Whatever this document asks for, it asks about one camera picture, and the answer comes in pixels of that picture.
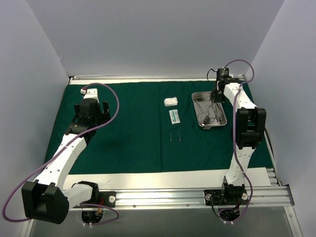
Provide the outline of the stainless steel instrument tray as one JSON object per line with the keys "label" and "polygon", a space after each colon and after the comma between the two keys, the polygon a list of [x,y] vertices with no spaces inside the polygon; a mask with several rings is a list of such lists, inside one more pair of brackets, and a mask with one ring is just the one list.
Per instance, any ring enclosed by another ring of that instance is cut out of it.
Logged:
{"label": "stainless steel instrument tray", "polygon": [[196,102],[198,102],[200,104],[200,106],[202,107],[202,109],[204,110],[204,112],[206,112],[205,106],[209,105],[212,101],[210,100],[210,91],[207,92],[195,92],[192,94],[192,101],[193,101],[193,105],[194,105],[194,110],[196,113],[196,117],[197,117],[197,122],[198,125],[200,126],[200,128],[202,129],[211,129],[212,127],[220,127],[220,126],[225,126],[227,124],[227,118],[224,112],[224,109],[222,107],[221,103],[215,103],[217,104],[218,108],[218,118],[221,120],[219,123],[217,122],[212,122],[212,123],[207,123],[205,122],[205,116],[206,114],[203,114],[203,118],[200,119],[198,118],[198,108],[197,108],[197,104]]}

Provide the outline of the white gauze pad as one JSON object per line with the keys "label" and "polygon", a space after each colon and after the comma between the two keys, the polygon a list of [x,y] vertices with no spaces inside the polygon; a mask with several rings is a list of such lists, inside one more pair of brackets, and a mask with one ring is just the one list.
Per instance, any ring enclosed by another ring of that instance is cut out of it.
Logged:
{"label": "white gauze pad", "polygon": [[177,97],[165,98],[163,102],[166,107],[172,107],[172,106],[178,105]]}

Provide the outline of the white gauze packet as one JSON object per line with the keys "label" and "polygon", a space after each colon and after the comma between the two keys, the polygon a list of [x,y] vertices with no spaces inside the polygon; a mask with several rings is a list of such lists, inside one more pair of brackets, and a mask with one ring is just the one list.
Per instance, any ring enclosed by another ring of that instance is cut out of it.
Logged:
{"label": "white gauze packet", "polygon": [[171,124],[179,124],[179,123],[181,123],[177,109],[170,110],[169,111],[169,115],[170,115]]}

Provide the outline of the dark green surgical cloth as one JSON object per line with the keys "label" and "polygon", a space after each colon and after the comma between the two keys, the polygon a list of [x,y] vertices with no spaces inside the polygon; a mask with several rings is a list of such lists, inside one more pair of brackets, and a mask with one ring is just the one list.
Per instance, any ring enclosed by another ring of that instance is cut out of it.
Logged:
{"label": "dark green surgical cloth", "polygon": [[[228,169],[233,154],[232,105],[223,104],[225,126],[204,130],[192,101],[193,93],[212,89],[213,83],[207,81],[98,85],[98,97],[108,102],[114,120],[96,131],[71,174]],[[172,97],[178,105],[166,107],[164,99]],[[169,111],[175,109],[179,124],[171,124]]]}

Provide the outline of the steel surgical scissors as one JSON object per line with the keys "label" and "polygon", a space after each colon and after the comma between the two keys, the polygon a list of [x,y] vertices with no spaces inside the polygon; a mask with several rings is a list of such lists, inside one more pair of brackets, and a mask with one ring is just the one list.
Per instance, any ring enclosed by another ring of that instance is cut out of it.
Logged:
{"label": "steel surgical scissors", "polygon": [[217,122],[219,123],[221,120],[218,118],[218,106],[217,104],[211,102],[209,105],[205,106],[206,109],[206,116],[205,116],[205,122],[212,123]]}

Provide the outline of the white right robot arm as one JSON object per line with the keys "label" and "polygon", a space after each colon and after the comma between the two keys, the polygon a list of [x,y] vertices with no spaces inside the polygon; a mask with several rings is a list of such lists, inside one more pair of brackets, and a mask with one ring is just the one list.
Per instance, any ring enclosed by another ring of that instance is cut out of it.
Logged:
{"label": "white right robot arm", "polygon": [[220,200],[229,204],[244,193],[245,173],[254,151],[263,140],[267,112],[251,101],[243,83],[231,77],[227,67],[216,71],[215,89],[210,98],[214,103],[229,101],[233,106],[233,157],[219,192]]}

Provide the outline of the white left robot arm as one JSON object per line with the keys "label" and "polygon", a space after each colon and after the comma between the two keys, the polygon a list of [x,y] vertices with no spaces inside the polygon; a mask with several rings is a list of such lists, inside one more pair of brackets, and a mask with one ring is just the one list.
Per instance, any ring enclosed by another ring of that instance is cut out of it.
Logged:
{"label": "white left robot arm", "polygon": [[73,207],[81,203],[94,207],[99,203],[96,183],[79,181],[67,190],[63,187],[75,161],[95,135],[96,127],[110,121],[109,105],[88,98],[74,108],[76,114],[54,157],[34,181],[22,186],[24,211],[29,219],[61,224]]}

